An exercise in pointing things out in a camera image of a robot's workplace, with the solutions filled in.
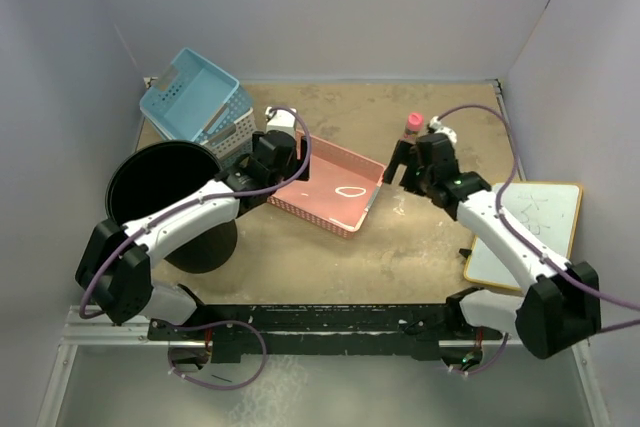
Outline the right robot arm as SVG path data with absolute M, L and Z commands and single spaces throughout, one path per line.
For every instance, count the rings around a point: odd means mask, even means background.
M 490 184 L 463 172 L 444 133 L 396 143 L 384 172 L 386 184 L 398 167 L 407 192 L 428 198 L 482 240 L 517 281 L 519 297 L 471 288 L 450 296 L 446 330 L 467 338 L 479 327 L 520 339 L 536 358 L 547 359 L 601 329 L 599 277 L 586 262 L 571 263 L 537 239 L 505 208 Z

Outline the white plastic basket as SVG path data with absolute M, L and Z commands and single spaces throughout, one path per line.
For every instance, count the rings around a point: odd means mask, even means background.
M 252 152 L 252 136 L 256 131 L 253 109 L 235 120 L 230 126 L 200 142 L 209 149 L 223 169 L 231 167 L 235 161 Z

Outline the light blue plastic basket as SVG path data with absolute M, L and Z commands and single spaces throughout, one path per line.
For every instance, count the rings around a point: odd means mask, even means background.
M 238 79 L 184 48 L 139 102 L 168 139 L 202 142 L 247 114 L 253 101 Z

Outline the large black bucket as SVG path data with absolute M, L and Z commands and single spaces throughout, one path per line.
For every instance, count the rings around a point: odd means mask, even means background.
M 222 169 L 208 149 L 189 141 L 149 145 L 127 158 L 113 174 L 105 195 L 107 216 L 123 225 L 153 214 L 194 193 Z M 238 239 L 236 223 L 218 225 L 165 259 L 179 270 L 204 274 L 224 265 Z

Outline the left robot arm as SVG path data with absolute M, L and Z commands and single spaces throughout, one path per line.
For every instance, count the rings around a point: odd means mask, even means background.
M 206 231 L 261 206 L 279 189 L 309 178 L 309 137 L 271 130 L 254 136 L 251 154 L 197 188 L 194 193 L 122 226 L 98 223 L 76 271 L 83 288 L 79 314 L 99 314 L 122 324 L 137 315 L 165 321 L 184 339 L 202 334 L 204 312 L 177 285 L 156 282 L 151 271 L 175 250 Z

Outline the pink plastic basket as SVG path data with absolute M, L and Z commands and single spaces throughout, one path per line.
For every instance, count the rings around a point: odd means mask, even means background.
M 269 203 L 349 239 L 376 199 L 385 166 L 315 136 L 310 145 L 309 179 L 279 190 Z

